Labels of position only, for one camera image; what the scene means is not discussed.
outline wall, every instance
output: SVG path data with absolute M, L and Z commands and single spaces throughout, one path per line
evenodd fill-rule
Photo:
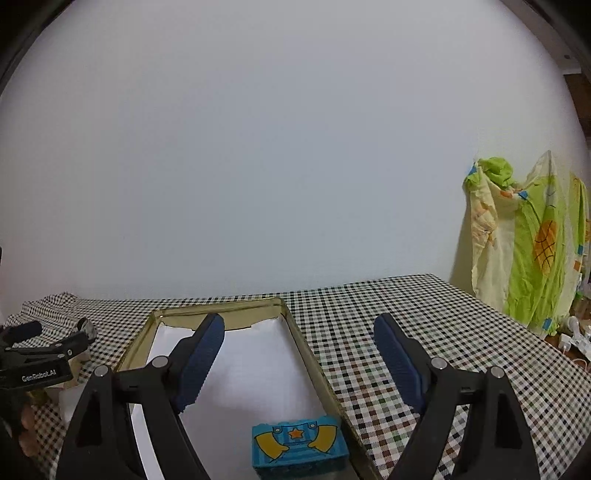
M 560 72 L 497 0 L 76 0 L 0 101 L 2 307 L 468 288 L 473 158 L 524 178 L 549 148 L 586 176 Z

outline checkered tablecloth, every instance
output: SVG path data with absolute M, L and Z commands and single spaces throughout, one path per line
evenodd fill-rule
M 279 296 L 285 300 L 384 478 L 392 471 L 417 417 L 402 403 L 372 340 L 374 318 L 391 312 L 405 333 L 431 356 L 454 367 L 503 367 L 531 428 L 540 474 L 558 478 L 591 430 L 591 374 L 508 317 L 432 275 L 369 280 L 288 293 L 185 300 L 85 300 L 63 293 L 25 303 L 14 325 L 40 320 L 38 346 L 66 336 L 81 318 L 98 327 L 92 361 L 116 365 L 154 309 Z M 57 407 L 37 410 L 40 465 L 54 478 L 65 429 Z M 452 472 L 467 419 L 458 407 L 436 478 Z

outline star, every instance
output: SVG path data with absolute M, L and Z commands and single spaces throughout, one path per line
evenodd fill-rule
M 294 428 L 292 431 L 287 432 L 290 436 L 290 439 L 301 439 L 304 438 L 304 430 L 298 430 L 297 428 Z

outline round metal pin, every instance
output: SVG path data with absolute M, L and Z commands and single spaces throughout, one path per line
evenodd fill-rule
M 109 372 L 109 367 L 106 365 L 99 365 L 95 368 L 95 375 L 97 377 L 104 377 Z
M 503 376 L 505 375 L 505 371 L 501 367 L 492 367 L 491 375 L 493 377 L 503 378 Z
M 166 357 L 164 355 L 157 356 L 154 360 L 152 360 L 152 366 L 154 366 L 156 368 L 166 367 L 167 363 L 168 363 L 168 357 Z
M 438 370 L 443 370 L 445 367 L 447 367 L 447 362 L 440 356 L 437 356 L 433 360 L 431 360 L 431 365 L 437 368 Z

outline blue lego brick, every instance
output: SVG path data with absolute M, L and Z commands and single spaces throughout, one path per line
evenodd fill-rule
M 348 456 L 339 422 L 329 416 L 252 428 L 252 466 L 264 480 L 341 470 Z

